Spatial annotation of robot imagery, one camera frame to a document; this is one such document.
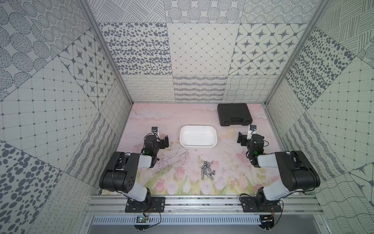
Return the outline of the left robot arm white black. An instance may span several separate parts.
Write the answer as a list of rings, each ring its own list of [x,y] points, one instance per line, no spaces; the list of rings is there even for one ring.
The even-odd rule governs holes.
[[[153,168],[159,161],[159,150],[169,147],[168,135],[161,139],[158,134],[145,136],[141,153],[114,152],[99,179],[102,190],[118,192],[136,203],[151,203],[151,192],[136,182],[138,169]]]

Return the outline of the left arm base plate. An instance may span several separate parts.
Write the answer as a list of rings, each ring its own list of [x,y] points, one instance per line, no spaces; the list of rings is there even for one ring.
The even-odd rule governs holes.
[[[165,197],[150,197],[139,202],[129,199],[126,204],[126,213],[163,213],[165,208]]]

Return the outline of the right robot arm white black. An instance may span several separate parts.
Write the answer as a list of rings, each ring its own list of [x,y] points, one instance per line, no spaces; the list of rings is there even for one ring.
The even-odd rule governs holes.
[[[310,192],[320,186],[320,177],[302,151],[265,154],[265,138],[259,134],[238,133],[237,142],[247,148],[246,157],[256,168],[275,168],[280,178],[256,194],[258,204],[276,202],[295,192]]]

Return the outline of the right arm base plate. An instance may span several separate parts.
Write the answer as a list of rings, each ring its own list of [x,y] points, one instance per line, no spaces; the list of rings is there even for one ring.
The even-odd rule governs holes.
[[[239,201],[244,213],[278,213],[282,211],[282,206],[278,201],[260,201],[260,199],[251,196],[240,196]]]

